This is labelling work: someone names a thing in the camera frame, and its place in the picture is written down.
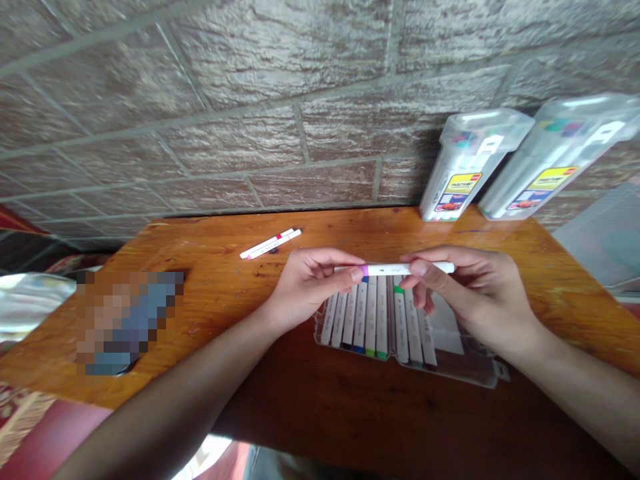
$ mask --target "case lid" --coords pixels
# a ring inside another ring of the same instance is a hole
[[[506,153],[518,148],[534,122],[510,108],[458,113],[447,119],[440,143],[471,155]]]

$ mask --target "left hand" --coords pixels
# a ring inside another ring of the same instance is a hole
[[[359,268],[334,273],[334,267],[364,263],[361,258],[334,248],[296,249],[261,308],[283,331],[291,330],[312,316],[334,293],[362,281],[363,272]]]

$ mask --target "stone wall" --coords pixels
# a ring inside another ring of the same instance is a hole
[[[448,115],[638,93],[639,31],[639,0],[5,0],[0,201],[82,249],[157,216],[414,205]]]

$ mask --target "yellow label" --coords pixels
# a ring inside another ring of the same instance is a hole
[[[578,167],[546,169],[527,187],[527,190],[556,190],[577,171]]]
[[[454,175],[451,177],[445,193],[457,193],[468,195],[482,177],[482,173],[466,173],[464,175]]]

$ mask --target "finger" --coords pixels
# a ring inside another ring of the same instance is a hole
[[[402,288],[402,290],[411,290],[418,283],[420,283],[420,280],[418,280],[413,275],[410,275],[410,276],[402,279],[398,285],[400,286],[400,288]]]
[[[422,259],[411,262],[411,273],[426,288],[440,294],[461,315],[472,312],[482,295],[460,285],[438,267]]]
[[[435,313],[435,304],[431,298],[431,293],[431,290],[427,289],[427,298],[425,301],[425,312],[427,312],[427,315],[433,315]]]
[[[427,288],[422,283],[418,283],[413,288],[413,305],[417,309],[424,308],[427,303]]]
[[[335,248],[300,249],[302,255],[308,261],[314,261],[322,265],[362,265],[366,263],[362,258]]]
[[[351,290],[351,286],[360,283],[363,276],[362,270],[358,267],[348,268],[325,279],[317,280],[314,288],[316,288],[319,297],[327,299],[334,293]]]
[[[442,245],[440,247],[408,253],[400,257],[400,260],[404,262],[412,262],[418,258],[430,262],[450,261],[456,267],[466,267],[469,265],[493,261],[496,258],[496,252],[457,247],[454,245]]]

